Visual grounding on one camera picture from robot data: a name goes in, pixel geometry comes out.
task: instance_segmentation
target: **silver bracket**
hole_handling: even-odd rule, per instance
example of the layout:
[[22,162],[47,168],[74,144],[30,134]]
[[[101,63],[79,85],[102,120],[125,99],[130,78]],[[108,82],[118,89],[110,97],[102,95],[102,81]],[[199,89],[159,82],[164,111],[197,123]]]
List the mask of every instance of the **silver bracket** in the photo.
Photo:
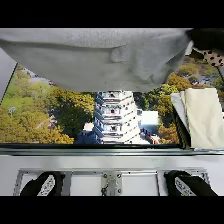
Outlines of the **silver bracket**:
[[122,193],[122,173],[103,172],[101,182],[102,196],[119,196]]

